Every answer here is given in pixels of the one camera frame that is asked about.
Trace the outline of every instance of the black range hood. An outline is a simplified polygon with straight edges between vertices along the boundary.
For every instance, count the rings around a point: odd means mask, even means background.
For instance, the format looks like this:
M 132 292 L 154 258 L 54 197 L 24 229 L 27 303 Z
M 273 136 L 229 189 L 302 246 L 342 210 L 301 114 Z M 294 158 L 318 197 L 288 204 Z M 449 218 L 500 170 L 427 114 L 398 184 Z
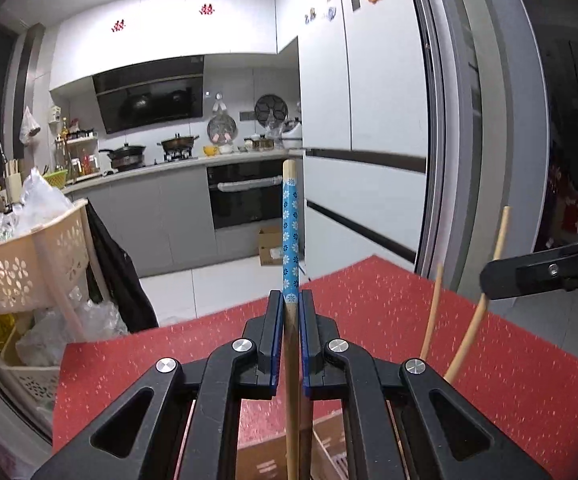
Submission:
M 203 116 L 204 56 L 172 57 L 93 76 L 108 134 Z

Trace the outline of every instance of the pot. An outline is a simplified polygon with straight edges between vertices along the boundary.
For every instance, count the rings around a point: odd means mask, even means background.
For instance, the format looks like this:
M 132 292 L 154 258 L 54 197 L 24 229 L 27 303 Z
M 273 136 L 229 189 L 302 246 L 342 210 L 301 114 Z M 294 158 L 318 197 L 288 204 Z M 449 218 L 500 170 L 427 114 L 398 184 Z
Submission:
M 176 136 L 172 139 L 162 140 L 162 142 L 159 142 L 158 145 L 162 146 L 162 149 L 165 150 L 165 153 L 175 152 L 178 150 L 190 150 L 194 147 L 195 139 L 198 139 L 199 137 L 200 136 L 181 137 L 180 134 L 176 134 Z
M 144 146 L 132 146 L 125 142 L 124 146 L 116 150 L 102 148 L 111 160 L 111 167 L 118 171 L 134 170 L 144 166 Z
M 266 139 L 264 135 L 245 138 L 245 146 L 249 148 L 248 142 L 251 142 L 253 151 L 266 151 L 274 149 L 274 139 Z

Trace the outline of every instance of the built-in oven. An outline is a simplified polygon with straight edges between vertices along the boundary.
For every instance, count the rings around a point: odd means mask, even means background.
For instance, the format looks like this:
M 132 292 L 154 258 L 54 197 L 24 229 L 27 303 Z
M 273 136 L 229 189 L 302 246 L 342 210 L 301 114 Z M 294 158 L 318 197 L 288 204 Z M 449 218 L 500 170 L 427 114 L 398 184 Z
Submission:
M 215 229 L 282 215 L 282 159 L 212 166 L 207 180 Z

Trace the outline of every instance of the black jacket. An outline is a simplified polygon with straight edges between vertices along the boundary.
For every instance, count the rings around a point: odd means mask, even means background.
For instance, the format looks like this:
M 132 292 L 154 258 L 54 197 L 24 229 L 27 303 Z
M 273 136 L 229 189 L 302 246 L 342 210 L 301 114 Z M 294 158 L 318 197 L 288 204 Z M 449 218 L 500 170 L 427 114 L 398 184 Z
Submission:
M 86 217 L 104 281 L 127 329 L 134 333 L 156 328 L 156 314 L 140 286 L 131 257 L 111 237 L 91 203 L 86 204 Z

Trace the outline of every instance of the red speckled mat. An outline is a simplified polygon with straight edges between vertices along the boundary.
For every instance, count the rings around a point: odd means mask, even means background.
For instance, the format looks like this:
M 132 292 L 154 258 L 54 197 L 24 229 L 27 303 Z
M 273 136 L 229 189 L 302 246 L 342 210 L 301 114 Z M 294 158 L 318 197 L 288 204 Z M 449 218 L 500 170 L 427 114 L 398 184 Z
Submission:
M 308 284 L 319 314 L 338 322 L 342 336 L 374 357 L 402 362 L 417 356 L 433 284 L 378 257 Z M 53 415 L 59 450 L 161 357 L 188 362 L 237 338 L 266 299 L 122 339 L 71 344 L 60 370 Z M 441 297 L 429 364 L 444 374 L 474 306 L 452 292 Z M 578 476 L 578 359 L 489 314 L 456 388 L 556 480 Z M 283 389 L 272 401 L 243 401 L 239 443 L 285 430 Z M 339 408 L 318 402 L 314 417 Z

